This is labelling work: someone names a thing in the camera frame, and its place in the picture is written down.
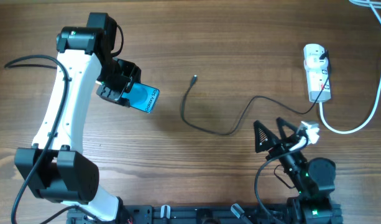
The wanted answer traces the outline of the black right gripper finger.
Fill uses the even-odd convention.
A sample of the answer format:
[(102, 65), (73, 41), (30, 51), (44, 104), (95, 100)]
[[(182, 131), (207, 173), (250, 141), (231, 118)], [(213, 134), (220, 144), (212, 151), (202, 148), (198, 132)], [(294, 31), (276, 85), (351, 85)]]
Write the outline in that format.
[(266, 128), (259, 120), (254, 122), (255, 152), (271, 150), (278, 144), (278, 137)]
[[(281, 137), (281, 140), (299, 140), (300, 135), (298, 134), (298, 128), (291, 123), (285, 121), (283, 118), (276, 119), (278, 131)], [(285, 128), (291, 130), (293, 133), (289, 136), (286, 135)]]

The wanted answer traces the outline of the Galaxy S25 smartphone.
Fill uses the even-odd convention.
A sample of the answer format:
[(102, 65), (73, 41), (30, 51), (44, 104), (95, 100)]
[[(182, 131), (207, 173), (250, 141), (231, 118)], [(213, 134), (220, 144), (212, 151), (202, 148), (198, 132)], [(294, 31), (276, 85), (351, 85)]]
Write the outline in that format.
[(160, 90), (141, 83), (134, 83), (129, 93), (123, 93), (121, 98), (129, 101), (129, 106), (145, 113), (151, 113), (158, 100)]

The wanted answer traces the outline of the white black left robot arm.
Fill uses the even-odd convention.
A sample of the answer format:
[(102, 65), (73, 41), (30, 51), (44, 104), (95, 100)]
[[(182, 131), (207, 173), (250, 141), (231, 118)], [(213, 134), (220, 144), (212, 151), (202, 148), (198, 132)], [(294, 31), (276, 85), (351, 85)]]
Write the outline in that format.
[(98, 166), (83, 155), (83, 130), (92, 92), (117, 105), (152, 110), (159, 91), (143, 85), (140, 68), (114, 49), (117, 22), (92, 12), (84, 27), (64, 27), (53, 59), (56, 79), (43, 123), (14, 163), (23, 189), (64, 204), (93, 223), (132, 223), (122, 200), (100, 186)]

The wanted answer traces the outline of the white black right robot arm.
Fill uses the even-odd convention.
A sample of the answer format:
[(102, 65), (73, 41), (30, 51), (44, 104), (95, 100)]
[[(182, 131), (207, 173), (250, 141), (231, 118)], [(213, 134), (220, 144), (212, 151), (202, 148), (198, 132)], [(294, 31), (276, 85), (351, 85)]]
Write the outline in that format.
[[(254, 179), (254, 193), (259, 207), (274, 223), (333, 223), (334, 206), (330, 194), (335, 190), (336, 165), (327, 158), (307, 160), (302, 150), (319, 139), (319, 124), (302, 121), (298, 127), (277, 118), (279, 136), (260, 121), (253, 123), (256, 153), (268, 152), (266, 162), (258, 169)], [(298, 196), (287, 200), (287, 214), (274, 213), (263, 204), (259, 191), (259, 176), (271, 162), (279, 161), (284, 173), (297, 189)]]

